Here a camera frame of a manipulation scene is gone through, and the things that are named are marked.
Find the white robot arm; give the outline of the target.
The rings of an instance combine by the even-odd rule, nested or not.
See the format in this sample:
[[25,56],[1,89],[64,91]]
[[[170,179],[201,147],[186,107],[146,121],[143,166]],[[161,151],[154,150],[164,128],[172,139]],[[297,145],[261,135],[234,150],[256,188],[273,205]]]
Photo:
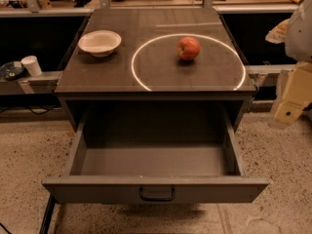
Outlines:
[[312,103],[312,0],[303,0],[289,19],[268,32],[265,40],[284,43],[286,55],[297,61],[291,71],[281,71],[271,109],[270,125],[284,129]]

